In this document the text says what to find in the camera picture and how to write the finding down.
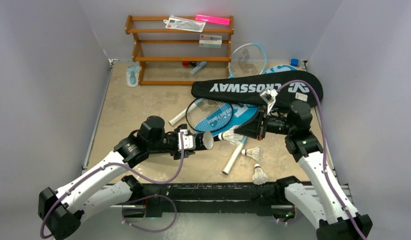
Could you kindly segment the white shuttlecock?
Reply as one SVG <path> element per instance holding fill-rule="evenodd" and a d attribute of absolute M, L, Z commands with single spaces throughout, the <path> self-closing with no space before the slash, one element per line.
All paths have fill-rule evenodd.
<path fill-rule="evenodd" d="M 241 154 L 258 162 L 260 162 L 263 158 L 263 150 L 260 147 L 242 149 Z"/>
<path fill-rule="evenodd" d="M 232 145 L 238 146 L 242 143 L 243 136 L 234 132 L 233 129 L 221 132 L 217 135 L 219 141 L 227 141 Z"/>
<path fill-rule="evenodd" d="M 261 165 L 256 163 L 254 166 L 254 174 L 252 175 L 252 182 L 255 185 L 263 185 L 265 184 L 269 177 L 268 175 L 263 171 L 263 169 L 261 168 Z"/>

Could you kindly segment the black shuttlecock tube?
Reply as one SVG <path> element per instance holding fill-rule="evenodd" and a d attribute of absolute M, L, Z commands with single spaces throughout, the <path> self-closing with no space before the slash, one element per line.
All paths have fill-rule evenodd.
<path fill-rule="evenodd" d="M 211 150 L 214 147 L 214 137 L 210 131 L 196 133 L 194 135 L 195 150 Z"/>

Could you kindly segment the black Crossway racket bag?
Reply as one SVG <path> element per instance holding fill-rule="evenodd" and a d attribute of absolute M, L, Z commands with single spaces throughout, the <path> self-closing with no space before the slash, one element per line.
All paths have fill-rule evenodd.
<path fill-rule="evenodd" d="M 286 111 L 292 102 L 301 100 L 310 107 L 316 107 L 312 90 L 320 101 L 324 90 L 320 80 L 302 70 L 289 70 L 245 77 L 197 81 L 192 84 L 191 94 L 195 98 L 205 98 L 233 104 L 266 105 L 260 97 L 265 89 L 279 89 L 287 84 L 276 96 L 274 108 Z"/>

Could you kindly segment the clear plastic tube lid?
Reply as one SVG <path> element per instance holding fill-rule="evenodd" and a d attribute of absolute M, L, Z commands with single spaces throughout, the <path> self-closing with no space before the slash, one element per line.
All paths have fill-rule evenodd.
<path fill-rule="evenodd" d="M 223 157 L 230 157 L 234 147 L 229 143 L 222 143 L 218 148 L 218 153 Z"/>

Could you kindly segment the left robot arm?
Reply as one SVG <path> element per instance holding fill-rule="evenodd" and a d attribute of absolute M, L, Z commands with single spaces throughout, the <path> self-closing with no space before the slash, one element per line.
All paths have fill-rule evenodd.
<path fill-rule="evenodd" d="M 115 204 L 143 203 L 158 194 L 144 194 L 144 187 L 135 176 L 156 185 L 173 181 L 156 181 L 134 170 L 151 154 L 168 152 L 176 160 L 184 161 L 190 149 L 196 147 L 195 138 L 186 124 L 166 132 L 164 120 L 150 116 L 139 129 L 133 130 L 93 168 L 57 189 L 47 187 L 39 193 L 38 215 L 42 220 L 40 237 L 64 240 L 95 214 Z"/>

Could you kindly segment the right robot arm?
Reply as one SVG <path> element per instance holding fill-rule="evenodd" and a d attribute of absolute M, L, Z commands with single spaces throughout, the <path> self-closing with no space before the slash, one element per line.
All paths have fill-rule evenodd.
<path fill-rule="evenodd" d="M 373 222 L 360 214 L 337 182 L 327 163 L 327 150 L 311 131 L 313 116 L 307 102 L 296 100 L 286 115 L 267 115 L 260 107 L 256 117 L 234 132 L 257 140 L 266 133 L 284 135 L 288 152 L 308 176 L 317 196 L 305 190 L 295 177 L 280 178 L 274 197 L 282 204 L 292 203 L 314 226 L 319 240 L 365 240 Z"/>

